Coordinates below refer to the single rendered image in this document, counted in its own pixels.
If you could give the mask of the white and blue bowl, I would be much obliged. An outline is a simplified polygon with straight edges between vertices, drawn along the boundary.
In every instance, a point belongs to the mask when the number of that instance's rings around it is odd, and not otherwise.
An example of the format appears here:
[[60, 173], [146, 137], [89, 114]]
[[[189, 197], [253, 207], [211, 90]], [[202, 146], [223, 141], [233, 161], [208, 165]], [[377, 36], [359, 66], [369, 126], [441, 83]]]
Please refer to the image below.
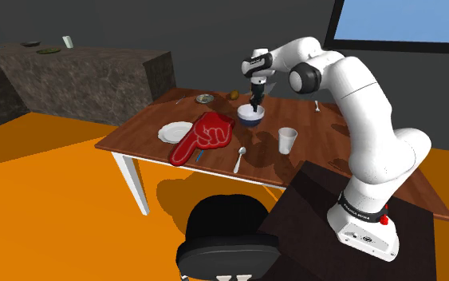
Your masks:
[[237, 115], [241, 125], [255, 127], [260, 124], [265, 116], [265, 109], [261, 105], [258, 105], [255, 109], [251, 104], [244, 104], [238, 107]]

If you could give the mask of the white cup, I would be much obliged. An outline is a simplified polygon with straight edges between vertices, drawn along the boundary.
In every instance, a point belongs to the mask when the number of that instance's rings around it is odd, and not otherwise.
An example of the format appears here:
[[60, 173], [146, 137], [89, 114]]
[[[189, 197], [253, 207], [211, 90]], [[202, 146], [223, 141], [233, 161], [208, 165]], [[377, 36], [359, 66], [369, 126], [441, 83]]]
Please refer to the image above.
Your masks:
[[283, 155], [288, 155], [297, 138], [297, 130], [290, 127], [283, 127], [278, 130], [278, 151]]

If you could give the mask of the silver spoon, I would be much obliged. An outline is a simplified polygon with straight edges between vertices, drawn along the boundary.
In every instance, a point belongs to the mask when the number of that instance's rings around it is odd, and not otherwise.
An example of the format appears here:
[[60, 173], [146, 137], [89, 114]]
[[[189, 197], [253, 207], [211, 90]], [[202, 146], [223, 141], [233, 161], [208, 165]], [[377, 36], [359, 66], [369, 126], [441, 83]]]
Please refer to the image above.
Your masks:
[[246, 148], [245, 148], [245, 147], [241, 147], [241, 148], [238, 150], [238, 159], [237, 159], [237, 161], [236, 161], [236, 163], [235, 163], [233, 173], [237, 173], [237, 172], [238, 172], [238, 170], [239, 170], [239, 168], [240, 168], [242, 156], [243, 156], [245, 153], [246, 153]]

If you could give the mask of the red foam pointing hand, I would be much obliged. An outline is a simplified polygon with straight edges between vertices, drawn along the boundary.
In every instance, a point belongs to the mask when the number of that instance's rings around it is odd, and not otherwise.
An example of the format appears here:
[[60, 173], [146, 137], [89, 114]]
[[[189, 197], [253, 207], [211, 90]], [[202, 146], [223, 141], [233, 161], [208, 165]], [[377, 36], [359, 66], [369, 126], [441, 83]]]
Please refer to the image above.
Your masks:
[[173, 166], [184, 165], [196, 149], [208, 150], [226, 147], [232, 138], [235, 120], [217, 112], [203, 113], [188, 133], [169, 154]]

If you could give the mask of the wooden table with white legs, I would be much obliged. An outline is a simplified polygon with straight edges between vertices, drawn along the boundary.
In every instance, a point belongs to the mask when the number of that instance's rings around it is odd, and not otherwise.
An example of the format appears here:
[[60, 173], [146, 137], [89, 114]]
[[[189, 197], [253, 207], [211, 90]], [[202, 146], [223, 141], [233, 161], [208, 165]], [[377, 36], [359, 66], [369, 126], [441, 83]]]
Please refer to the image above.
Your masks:
[[[236, 109], [249, 99], [243, 95], [231, 101], [225, 93], [214, 92], [212, 102], [200, 104], [195, 100], [198, 95], [197, 89], [170, 89], [100, 140], [96, 148], [109, 151], [121, 160], [168, 164], [173, 146], [158, 138], [163, 126], [176, 121], [193, 122], [205, 112], [236, 118]], [[182, 96], [185, 98], [176, 104]], [[266, 97], [262, 105], [266, 115], [258, 126], [249, 129], [236, 124], [226, 147], [205, 151], [198, 162], [195, 162], [197, 156], [192, 155], [184, 168], [275, 188], [288, 187], [306, 161], [342, 176], [351, 175], [349, 131], [335, 105], [322, 105], [319, 113], [315, 112], [312, 101]], [[283, 127], [297, 130], [288, 155], [278, 151], [278, 130]], [[246, 148], [246, 153], [238, 172], [233, 173], [241, 147]]]

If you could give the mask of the white plate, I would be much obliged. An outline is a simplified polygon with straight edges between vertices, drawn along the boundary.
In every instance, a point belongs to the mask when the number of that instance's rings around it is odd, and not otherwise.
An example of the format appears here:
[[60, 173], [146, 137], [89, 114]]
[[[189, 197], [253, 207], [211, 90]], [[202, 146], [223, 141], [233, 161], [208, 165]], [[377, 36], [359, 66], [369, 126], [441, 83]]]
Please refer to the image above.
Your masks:
[[158, 138], [165, 143], [177, 144], [191, 130], [191, 122], [177, 121], [163, 126], [158, 132]]

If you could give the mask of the black office chair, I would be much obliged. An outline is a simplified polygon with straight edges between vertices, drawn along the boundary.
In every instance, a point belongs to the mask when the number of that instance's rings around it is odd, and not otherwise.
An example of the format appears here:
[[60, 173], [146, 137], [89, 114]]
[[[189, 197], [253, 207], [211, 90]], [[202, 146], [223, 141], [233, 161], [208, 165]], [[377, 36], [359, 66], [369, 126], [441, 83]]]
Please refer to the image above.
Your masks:
[[181, 281], [253, 281], [280, 257], [279, 239], [259, 230], [269, 215], [257, 199], [214, 195], [192, 209], [175, 262]]

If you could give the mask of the dark robot stand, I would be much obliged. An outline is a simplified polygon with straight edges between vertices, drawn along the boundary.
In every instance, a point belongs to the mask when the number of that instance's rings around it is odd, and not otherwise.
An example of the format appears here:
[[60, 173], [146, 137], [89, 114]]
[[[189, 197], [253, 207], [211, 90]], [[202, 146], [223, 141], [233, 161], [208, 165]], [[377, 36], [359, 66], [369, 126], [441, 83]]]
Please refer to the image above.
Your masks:
[[327, 221], [349, 179], [305, 162], [260, 227], [279, 238], [281, 257], [261, 281], [437, 281], [434, 218], [392, 197], [400, 250], [392, 262], [342, 244]]

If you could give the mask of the dark marble kitchen counter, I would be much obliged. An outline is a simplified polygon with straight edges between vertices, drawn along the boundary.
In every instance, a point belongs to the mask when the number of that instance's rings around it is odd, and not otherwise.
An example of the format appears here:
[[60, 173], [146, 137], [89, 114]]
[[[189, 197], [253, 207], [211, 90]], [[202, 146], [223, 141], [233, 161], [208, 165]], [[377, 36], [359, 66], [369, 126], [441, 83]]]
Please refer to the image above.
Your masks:
[[176, 86], [164, 50], [0, 44], [0, 125], [30, 112], [122, 125]]

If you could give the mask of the window with black frame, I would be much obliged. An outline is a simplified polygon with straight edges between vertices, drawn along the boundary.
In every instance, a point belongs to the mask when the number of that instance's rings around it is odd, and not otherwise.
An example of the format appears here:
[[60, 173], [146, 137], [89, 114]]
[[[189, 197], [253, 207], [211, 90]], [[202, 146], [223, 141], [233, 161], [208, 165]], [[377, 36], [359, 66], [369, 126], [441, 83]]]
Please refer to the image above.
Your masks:
[[335, 0], [324, 47], [449, 54], [449, 0]]

